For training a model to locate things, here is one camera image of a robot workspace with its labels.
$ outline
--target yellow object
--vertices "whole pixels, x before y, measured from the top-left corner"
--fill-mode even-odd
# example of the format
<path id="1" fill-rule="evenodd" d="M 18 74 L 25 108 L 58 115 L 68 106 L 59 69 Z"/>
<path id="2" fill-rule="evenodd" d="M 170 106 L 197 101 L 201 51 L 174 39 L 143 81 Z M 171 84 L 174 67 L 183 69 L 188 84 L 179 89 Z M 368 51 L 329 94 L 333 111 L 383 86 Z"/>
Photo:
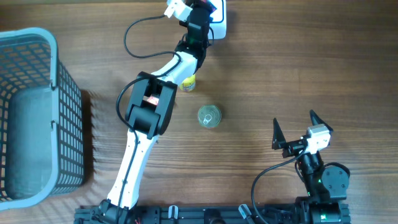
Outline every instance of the yellow object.
<path id="1" fill-rule="evenodd" d="M 192 91 L 195 88 L 195 74 L 191 77 L 184 79 L 182 84 L 180 85 L 180 89 L 184 92 Z"/>

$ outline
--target wire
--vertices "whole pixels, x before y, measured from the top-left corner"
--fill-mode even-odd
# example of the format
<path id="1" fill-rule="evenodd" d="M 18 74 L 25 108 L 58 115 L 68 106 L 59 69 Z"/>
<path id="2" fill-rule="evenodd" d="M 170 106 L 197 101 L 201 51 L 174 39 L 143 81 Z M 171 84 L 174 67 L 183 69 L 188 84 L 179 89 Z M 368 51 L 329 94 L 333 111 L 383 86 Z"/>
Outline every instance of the wire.
<path id="1" fill-rule="evenodd" d="M 155 56 L 163 55 L 163 54 L 172 54 L 172 55 L 178 57 L 177 63 L 175 65 L 173 65 L 171 68 L 169 68 L 166 72 L 164 72 L 161 75 L 154 75 L 153 77 L 150 77 L 150 78 L 160 78 L 160 77 L 166 76 L 169 72 L 171 72 L 173 69 L 175 69 L 180 64 L 180 62 L 182 61 L 181 56 L 179 54 L 177 54 L 176 52 L 173 52 L 173 51 L 164 51 L 164 52 L 154 53 L 154 54 L 150 54 L 150 55 L 135 55 L 128 49 L 127 44 L 126 44 L 126 39 L 127 39 L 127 35 L 129 33 L 131 27 L 134 26 L 135 24 L 137 24 L 138 22 L 148 21 L 148 20 L 153 20 L 153 19 L 161 19 L 163 17 L 165 17 L 165 15 L 139 19 L 139 20 L 133 22 L 132 24 L 130 24 L 129 27 L 126 29 L 125 33 L 124 33 L 124 38 L 123 38 L 124 48 L 126 49 L 126 51 L 127 51 L 127 53 L 129 55 L 131 55 L 131 56 L 133 56 L 135 58 L 149 58 L 149 57 L 155 57 Z M 124 187 L 126 186 L 127 177 L 129 175 L 129 172 L 130 172 L 130 169 L 131 169 L 131 166 L 132 166 L 132 162 L 134 160 L 134 156 L 136 155 L 137 147 L 138 147 L 138 144 L 139 144 L 138 135 L 136 133 L 136 130 L 122 117 L 122 114 L 120 113 L 120 101 L 121 101 L 121 98 L 123 97 L 123 94 L 130 88 L 130 86 L 134 85 L 135 83 L 137 83 L 137 82 L 139 82 L 141 80 L 147 79 L 147 78 L 148 77 L 137 78 L 137 79 L 131 81 L 130 83 L 128 83 L 122 89 L 122 91 L 120 92 L 120 94 L 119 94 L 119 96 L 118 96 L 118 98 L 116 100 L 116 114 L 118 115 L 118 118 L 129 128 L 129 131 L 132 131 L 134 133 L 135 138 L 136 138 L 135 139 L 135 144 L 134 144 L 134 150 L 132 152 L 132 156 L 131 156 L 131 159 L 130 159 L 130 162 L 129 162 L 129 166 L 127 167 L 126 175 L 124 176 L 123 184 L 122 184 L 121 191 L 120 191 L 118 207 L 116 209 L 116 224 L 119 223 L 119 210 L 120 210 L 121 200 L 122 200 L 122 197 L 123 197 Z"/>
<path id="2" fill-rule="evenodd" d="M 259 173 L 259 175 L 257 175 L 257 177 L 254 179 L 253 184 L 251 186 L 251 203 L 253 205 L 254 210 L 256 211 L 258 217 L 261 219 L 261 221 L 263 221 L 265 224 L 269 224 L 265 218 L 261 215 L 261 213 L 259 212 L 259 210 L 256 207 L 256 202 L 254 201 L 254 188 L 256 187 L 256 183 L 257 181 L 260 179 L 260 177 L 262 177 L 266 172 L 276 169 L 278 167 L 284 166 L 286 164 L 289 164 L 291 162 L 296 161 L 298 158 L 300 158 L 302 155 L 304 155 L 305 150 L 303 150 L 298 156 L 294 157 L 293 159 L 289 159 L 285 162 L 282 162 L 280 164 L 274 165 L 272 167 L 266 168 L 265 170 L 263 170 L 261 173 Z"/>
<path id="3" fill-rule="evenodd" d="M 297 173 L 298 177 L 300 178 L 301 182 L 304 183 L 303 175 L 301 175 L 299 168 L 297 168 L 297 161 L 294 163 L 294 169 L 296 170 L 296 173 Z"/>
<path id="4" fill-rule="evenodd" d="M 211 45 L 214 45 L 214 31 L 211 27 L 209 27 L 209 29 L 211 30 L 211 36 L 213 37 L 213 39 L 211 41 Z"/>

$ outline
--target wood grain surface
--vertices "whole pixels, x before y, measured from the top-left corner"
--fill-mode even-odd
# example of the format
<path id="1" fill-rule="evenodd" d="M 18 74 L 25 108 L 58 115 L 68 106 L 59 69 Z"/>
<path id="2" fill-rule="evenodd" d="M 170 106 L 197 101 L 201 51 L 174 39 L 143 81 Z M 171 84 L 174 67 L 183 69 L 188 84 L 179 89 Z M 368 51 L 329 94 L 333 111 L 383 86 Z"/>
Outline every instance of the wood grain surface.
<path id="1" fill-rule="evenodd" d="M 0 7 L 1 30 L 39 26 L 56 36 L 60 59 L 85 91 L 89 168 L 77 191 L 1 212 L 1 223 L 71 223 L 75 208 L 106 198 L 126 143 L 116 97 L 140 71 L 170 59 L 128 56 L 123 34 L 132 21 L 164 8 L 164 2 Z M 284 161 L 271 149 L 272 119 L 294 140 L 305 134 L 314 109 L 335 129 L 323 160 L 351 170 L 353 223 L 397 223 L 396 1 L 230 1 L 227 8 L 227 37 L 208 49 L 195 90 L 178 92 L 169 128 L 147 163 L 139 204 L 250 203 L 255 176 Z M 185 32 L 175 19 L 146 22 L 132 29 L 128 46 L 137 54 L 173 50 Z M 198 124 L 205 104 L 222 110 L 215 129 Z M 256 188 L 260 203 L 304 195 L 293 164 Z"/>

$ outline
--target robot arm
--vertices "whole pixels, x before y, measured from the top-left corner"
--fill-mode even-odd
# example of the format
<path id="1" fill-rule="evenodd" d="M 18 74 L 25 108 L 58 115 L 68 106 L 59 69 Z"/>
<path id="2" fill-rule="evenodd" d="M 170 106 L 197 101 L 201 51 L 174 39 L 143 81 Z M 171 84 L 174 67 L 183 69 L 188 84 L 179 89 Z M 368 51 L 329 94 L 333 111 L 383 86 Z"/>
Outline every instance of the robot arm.
<path id="1" fill-rule="evenodd" d="M 175 86 L 181 84 L 184 79 L 192 76 L 196 70 L 197 59 L 190 54 L 185 52 L 177 52 L 182 58 L 181 63 L 172 70 L 169 75 L 160 77 L 160 83 L 170 82 L 175 84 Z M 152 75 L 161 75 L 171 67 L 173 67 L 178 62 L 178 57 L 174 56 L 174 58 L 166 64 L 159 71 L 153 72 Z M 134 103 L 129 104 L 129 107 L 134 108 Z M 132 208 L 135 206 L 138 200 L 139 195 L 139 184 L 141 183 L 142 175 L 144 173 L 144 169 L 149 158 L 149 154 L 152 150 L 153 145 L 159 138 L 159 134 L 152 135 L 150 139 L 148 139 L 148 134 L 145 133 L 144 130 L 136 131 L 138 136 L 138 146 L 136 150 L 136 154 L 134 156 L 134 160 L 132 162 L 132 166 L 129 171 L 129 175 L 127 177 L 127 183 L 123 190 L 123 197 L 121 200 L 121 208 L 128 207 Z M 136 137 L 133 132 L 127 131 L 127 144 L 126 144 L 126 152 L 124 153 L 123 160 L 119 169 L 118 176 L 116 177 L 116 181 L 108 194 L 107 199 L 113 204 L 118 205 L 123 178 L 126 176 L 127 167 L 129 165 L 129 161 L 132 157 L 132 153 L 134 150 Z"/>
<path id="2" fill-rule="evenodd" d="M 133 208 L 137 203 L 139 184 L 149 154 L 171 119 L 177 87 L 201 67 L 206 57 L 206 49 L 209 47 L 210 14 L 215 10 L 214 6 L 201 0 L 192 1 L 191 7 L 181 0 L 168 1 L 168 5 L 165 15 L 176 16 L 180 20 L 180 25 L 188 29 L 188 33 L 185 40 L 182 39 L 177 44 L 175 52 L 178 55 L 174 55 L 168 64 L 152 74 L 141 72 L 137 76 L 137 79 L 141 80 L 134 84 L 125 120 L 134 128 L 138 141 L 136 141 L 136 135 L 129 130 L 121 168 L 106 199 L 106 207 L 109 208 L 114 206 L 117 208 L 120 197 L 120 208 L 125 211 Z M 160 76 L 166 71 L 169 71 L 166 76 Z M 146 97 L 157 100 L 155 102 L 145 100 Z M 133 154 L 131 168 L 128 169 Z M 125 222 L 123 214 L 121 218 L 122 220 L 119 221 Z"/>

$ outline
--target laundry basket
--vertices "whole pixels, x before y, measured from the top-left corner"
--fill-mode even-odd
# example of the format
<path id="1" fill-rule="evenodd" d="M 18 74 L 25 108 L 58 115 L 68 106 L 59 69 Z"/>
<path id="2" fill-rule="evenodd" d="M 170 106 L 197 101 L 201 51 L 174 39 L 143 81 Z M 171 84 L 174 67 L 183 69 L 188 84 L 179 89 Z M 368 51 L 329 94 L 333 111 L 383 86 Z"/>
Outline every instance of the laundry basket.
<path id="1" fill-rule="evenodd" d="M 49 31 L 0 32 L 0 125 L 0 211 L 81 185 L 81 92 Z"/>

